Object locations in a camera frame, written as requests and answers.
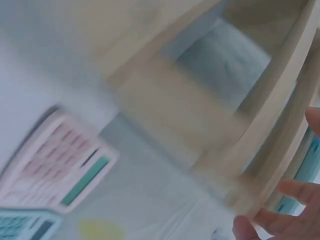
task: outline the calculator display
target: calculator display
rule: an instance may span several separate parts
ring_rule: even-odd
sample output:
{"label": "calculator display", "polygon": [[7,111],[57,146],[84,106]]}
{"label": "calculator display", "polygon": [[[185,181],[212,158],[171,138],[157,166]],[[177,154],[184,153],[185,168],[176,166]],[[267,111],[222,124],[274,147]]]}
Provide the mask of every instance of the calculator display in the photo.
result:
{"label": "calculator display", "polygon": [[100,157],[60,203],[69,206],[108,163],[109,158]]}

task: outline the finger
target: finger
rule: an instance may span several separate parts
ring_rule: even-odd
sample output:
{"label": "finger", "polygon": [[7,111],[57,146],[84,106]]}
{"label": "finger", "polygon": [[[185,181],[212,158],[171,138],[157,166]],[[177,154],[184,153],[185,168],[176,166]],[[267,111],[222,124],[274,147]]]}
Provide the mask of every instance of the finger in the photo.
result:
{"label": "finger", "polygon": [[267,231],[270,235],[277,236],[291,230],[296,225],[297,217],[268,211],[262,208],[254,217],[254,222]]}
{"label": "finger", "polygon": [[245,216],[237,216],[233,221],[233,234],[236,240],[261,240]]}
{"label": "finger", "polygon": [[320,185],[311,182],[285,180],[278,185],[280,193],[296,199],[303,205],[310,203],[316,193],[320,193]]}
{"label": "finger", "polygon": [[305,110],[305,118],[314,133],[320,137],[320,108],[308,107]]}

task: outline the calculator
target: calculator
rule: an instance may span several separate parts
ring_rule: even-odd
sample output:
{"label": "calculator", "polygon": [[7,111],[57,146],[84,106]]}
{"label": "calculator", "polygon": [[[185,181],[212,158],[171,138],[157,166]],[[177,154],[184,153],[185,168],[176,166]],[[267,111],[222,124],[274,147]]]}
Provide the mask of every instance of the calculator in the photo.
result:
{"label": "calculator", "polygon": [[62,221],[45,210],[0,209],[0,240],[49,240]]}
{"label": "calculator", "polygon": [[0,207],[66,214],[97,186],[117,158],[106,142],[58,109],[29,135],[2,173]]}

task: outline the teal calculator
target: teal calculator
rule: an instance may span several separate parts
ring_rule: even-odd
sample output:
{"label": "teal calculator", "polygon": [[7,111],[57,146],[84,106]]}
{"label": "teal calculator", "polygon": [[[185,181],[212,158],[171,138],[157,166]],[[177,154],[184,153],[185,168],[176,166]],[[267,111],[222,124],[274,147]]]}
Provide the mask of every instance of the teal calculator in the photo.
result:
{"label": "teal calculator", "polygon": [[0,240],[49,240],[62,221],[46,210],[0,209]]}

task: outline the white wall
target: white wall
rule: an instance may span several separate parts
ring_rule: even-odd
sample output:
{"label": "white wall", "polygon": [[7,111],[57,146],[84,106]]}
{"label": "white wall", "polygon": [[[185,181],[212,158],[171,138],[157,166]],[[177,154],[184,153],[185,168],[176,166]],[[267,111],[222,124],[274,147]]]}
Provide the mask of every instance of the white wall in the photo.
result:
{"label": "white wall", "polygon": [[118,110],[95,69],[26,1],[0,7],[0,170],[39,117],[60,104],[100,132]]}

